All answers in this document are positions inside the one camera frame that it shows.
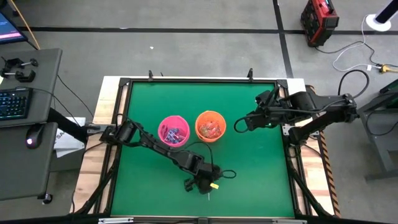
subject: green table surface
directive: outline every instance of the green table surface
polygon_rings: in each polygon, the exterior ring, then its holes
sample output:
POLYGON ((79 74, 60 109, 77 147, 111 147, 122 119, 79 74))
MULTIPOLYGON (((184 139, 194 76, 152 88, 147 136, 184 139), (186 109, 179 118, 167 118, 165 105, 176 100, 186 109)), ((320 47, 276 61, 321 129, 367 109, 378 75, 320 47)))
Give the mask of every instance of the green table surface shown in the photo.
MULTIPOLYGON (((160 122, 180 115, 190 125, 190 142, 199 141, 195 120, 206 111, 221 113, 226 132, 211 143, 214 163, 237 172, 235 179, 220 179, 218 190, 208 195, 195 188, 186 192, 189 174, 170 160, 143 147, 122 148, 111 214, 134 216, 193 217, 292 217, 292 196, 280 128, 236 133, 234 122, 254 110, 254 97, 271 84, 237 83, 135 83, 128 116, 157 137, 160 122)), ((189 150, 206 157, 206 146, 189 150)))

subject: concrete floor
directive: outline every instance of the concrete floor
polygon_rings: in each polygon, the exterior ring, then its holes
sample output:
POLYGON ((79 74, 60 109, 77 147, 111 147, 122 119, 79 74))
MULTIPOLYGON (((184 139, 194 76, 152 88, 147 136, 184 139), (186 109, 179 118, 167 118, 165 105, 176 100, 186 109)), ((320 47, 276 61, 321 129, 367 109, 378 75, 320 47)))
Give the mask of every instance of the concrete floor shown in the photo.
MULTIPOLYGON (((338 30, 360 30, 362 18, 377 11, 388 0, 334 0, 340 15, 338 30)), ((31 26, 277 29, 271 0, 18 0, 31 26)), ((306 0, 279 0, 284 29, 300 29, 299 15, 306 0)), ((398 20, 392 21, 398 30, 398 20)), ((43 49, 59 47, 63 57, 59 75, 95 110, 102 79, 106 75, 155 75, 245 77, 249 68, 255 77, 286 77, 278 34, 165 34, 35 32, 43 49)), ((367 43, 376 53, 374 60, 398 64, 398 38, 369 35, 367 43)), ((360 35, 333 35, 322 47, 336 50, 361 40, 360 35)), ((303 35, 286 35, 293 76, 304 78, 319 95, 335 95, 343 75, 331 66, 336 54, 322 54, 307 47, 303 35)), ((0 53, 30 50, 30 46, 0 46, 0 53)), ((369 63, 370 50, 358 48, 341 58, 340 67, 369 63)), ((371 83, 356 101, 364 105, 376 92, 398 75, 368 72, 371 83)), ((364 85, 360 74, 348 77, 343 92, 355 95, 364 85)), ((75 116, 90 115, 61 84, 56 96, 75 116)), ((398 220, 398 179, 366 182, 364 175, 379 171, 376 154, 359 120, 326 128, 326 141, 335 178, 341 214, 344 218, 396 223, 398 220)), ((34 198, 0 202, 0 219, 64 215, 77 171, 51 176, 54 201, 41 206, 34 198)))

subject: wooden table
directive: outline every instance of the wooden table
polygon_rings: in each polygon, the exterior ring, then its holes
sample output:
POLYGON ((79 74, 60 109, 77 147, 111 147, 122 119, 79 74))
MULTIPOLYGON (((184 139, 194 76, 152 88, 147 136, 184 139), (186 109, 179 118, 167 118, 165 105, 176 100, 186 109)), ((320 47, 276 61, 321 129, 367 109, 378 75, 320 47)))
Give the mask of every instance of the wooden table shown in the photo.
MULTIPOLYGON (((121 77, 104 77, 101 91, 99 93, 95 117, 93 120, 95 124, 111 124, 120 78, 121 77)), ((293 94, 298 91, 305 91, 305 85, 302 79, 288 79, 288 82, 290 83, 289 94, 293 94)), ((119 113, 123 113, 126 93, 127 88, 125 88, 122 92, 119 113)), ((296 125, 304 125, 310 120, 311 119, 302 121, 296 125)), ((90 137, 87 148, 98 144, 98 138, 99 135, 90 137)), ((307 186, 327 212, 340 216, 336 190, 334 188, 333 176, 331 173, 328 152, 325 144, 325 135, 321 132, 317 140, 308 139, 307 145, 316 149, 318 152, 321 152, 323 156, 323 158, 321 158, 317 153, 306 148, 305 146, 302 146, 301 158, 307 186)), ((75 189, 74 201, 76 210, 78 210, 87 201, 87 199, 94 192, 95 188, 98 186, 104 161, 105 147, 106 146, 104 144, 100 145, 87 152, 84 156, 75 189)), ((111 151, 111 158, 108 168, 112 164, 115 151, 116 147, 114 147, 111 151)), ((302 213, 305 213, 303 195, 297 184, 296 189, 300 210, 302 213)), ((108 192, 109 183, 103 191, 100 212, 102 212, 105 208, 106 200, 108 199, 108 192)))

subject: pink bucket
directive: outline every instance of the pink bucket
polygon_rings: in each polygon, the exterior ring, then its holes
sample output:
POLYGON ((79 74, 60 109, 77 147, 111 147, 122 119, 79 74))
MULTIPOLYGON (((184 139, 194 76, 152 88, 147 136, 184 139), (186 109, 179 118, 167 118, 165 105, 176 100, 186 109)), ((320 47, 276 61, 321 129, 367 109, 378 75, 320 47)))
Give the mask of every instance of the pink bucket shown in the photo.
POLYGON ((159 136, 160 140, 162 140, 162 142, 166 143, 168 146, 181 147, 185 143, 187 143, 189 139, 190 135, 189 125, 187 121, 183 119, 181 116, 177 115, 168 116, 160 123, 159 128, 157 130, 157 135, 159 136), (178 129, 177 136, 183 139, 182 141, 174 144, 167 140, 167 136, 169 130, 175 128, 178 129))

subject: computer screen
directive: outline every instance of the computer screen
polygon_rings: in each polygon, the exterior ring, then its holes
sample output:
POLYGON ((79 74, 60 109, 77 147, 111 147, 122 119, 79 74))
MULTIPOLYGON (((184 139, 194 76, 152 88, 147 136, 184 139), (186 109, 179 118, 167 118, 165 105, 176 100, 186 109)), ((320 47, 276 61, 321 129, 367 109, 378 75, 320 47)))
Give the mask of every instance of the computer screen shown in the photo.
POLYGON ((27 41, 27 37, 0 13, 0 44, 27 41))

